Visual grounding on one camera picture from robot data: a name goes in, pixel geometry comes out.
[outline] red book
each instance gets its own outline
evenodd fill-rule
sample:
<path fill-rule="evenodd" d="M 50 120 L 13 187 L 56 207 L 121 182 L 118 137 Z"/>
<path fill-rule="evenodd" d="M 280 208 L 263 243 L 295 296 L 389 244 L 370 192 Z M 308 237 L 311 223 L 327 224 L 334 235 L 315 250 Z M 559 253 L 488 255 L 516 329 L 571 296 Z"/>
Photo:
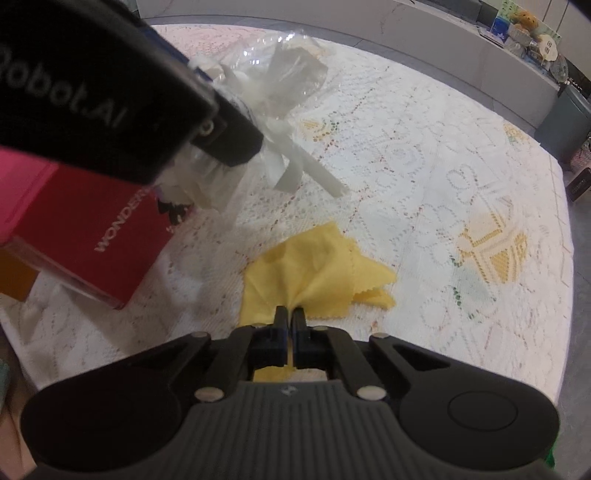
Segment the red book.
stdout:
<path fill-rule="evenodd" d="M 0 147 L 0 247 L 114 308 L 173 234 L 149 189 Z"/>

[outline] gray floor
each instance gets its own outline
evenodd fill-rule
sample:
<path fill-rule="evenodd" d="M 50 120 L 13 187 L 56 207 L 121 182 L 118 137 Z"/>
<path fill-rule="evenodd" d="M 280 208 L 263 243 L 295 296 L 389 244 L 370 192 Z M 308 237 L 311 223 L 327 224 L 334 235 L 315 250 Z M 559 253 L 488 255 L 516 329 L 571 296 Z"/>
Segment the gray floor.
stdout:
<path fill-rule="evenodd" d="M 399 51 L 351 35 L 291 22 L 219 15 L 166 17 L 153 19 L 151 23 L 212 23 L 272 30 L 303 29 L 315 37 L 370 51 L 418 70 L 468 95 L 526 133 L 533 135 L 534 132 L 534 127 L 525 120 L 466 82 Z M 567 480 L 576 480 L 591 467 L 591 330 L 585 328 L 591 312 L 591 193 L 588 192 L 571 206 L 570 218 L 575 248 L 574 309 L 569 358 L 558 402 L 561 429 L 556 447 L 556 469 Z"/>

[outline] metal rivet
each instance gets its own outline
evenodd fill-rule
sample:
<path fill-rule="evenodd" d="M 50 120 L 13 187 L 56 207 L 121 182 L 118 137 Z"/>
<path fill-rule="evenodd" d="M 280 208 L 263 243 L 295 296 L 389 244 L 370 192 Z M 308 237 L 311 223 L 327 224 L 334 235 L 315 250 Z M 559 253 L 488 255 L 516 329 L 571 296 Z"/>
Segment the metal rivet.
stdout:
<path fill-rule="evenodd" d="M 221 400 L 223 395 L 223 390 L 216 387 L 202 387 L 195 391 L 196 399 L 208 403 Z"/>
<path fill-rule="evenodd" d="M 376 385 L 365 385 L 357 390 L 357 396 L 363 400 L 376 401 L 381 400 L 387 395 L 382 387 Z"/>
<path fill-rule="evenodd" d="M 213 132 L 214 128 L 215 125 L 213 124 L 212 120 L 205 120 L 201 125 L 199 125 L 197 135 L 199 135 L 200 137 L 206 137 L 209 134 L 211 134 L 211 132 Z"/>

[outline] trash bin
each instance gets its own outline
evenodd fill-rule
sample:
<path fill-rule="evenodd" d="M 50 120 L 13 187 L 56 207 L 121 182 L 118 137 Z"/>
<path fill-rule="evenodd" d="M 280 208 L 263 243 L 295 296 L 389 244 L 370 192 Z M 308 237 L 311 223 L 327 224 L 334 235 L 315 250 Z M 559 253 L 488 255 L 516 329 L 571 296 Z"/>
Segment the trash bin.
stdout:
<path fill-rule="evenodd" d="M 568 164 L 591 130 L 591 105 L 572 85 L 567 85 L 534 138 L 556 160 Z"/>

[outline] white plastic bag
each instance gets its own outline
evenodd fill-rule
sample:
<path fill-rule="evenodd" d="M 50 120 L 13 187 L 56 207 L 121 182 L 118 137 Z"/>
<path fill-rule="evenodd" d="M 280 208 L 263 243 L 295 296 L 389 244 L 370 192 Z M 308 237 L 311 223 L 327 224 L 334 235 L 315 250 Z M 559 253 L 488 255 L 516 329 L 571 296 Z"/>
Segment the white plastic bag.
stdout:
<path fill-rule="evenodd" d="M 191 59 L 189 67 L 206 72 L 218 92 L 265 139 L 258 158 L 237 167 L 227 167 L 188 145 L 156 182 L 163 201 L 224 211 L 257 162 L 277 190 L 295 193 L 306 172 L 333 197 L 346 193 L 339 180 L 292 140 L 288 121 L 290 112 L 320 93 L 327 76 L 327 67 L 318 58 L 322 53 L 311 37 L 275 32 L 235 45 L 221 61 L 201 55 Z"/>

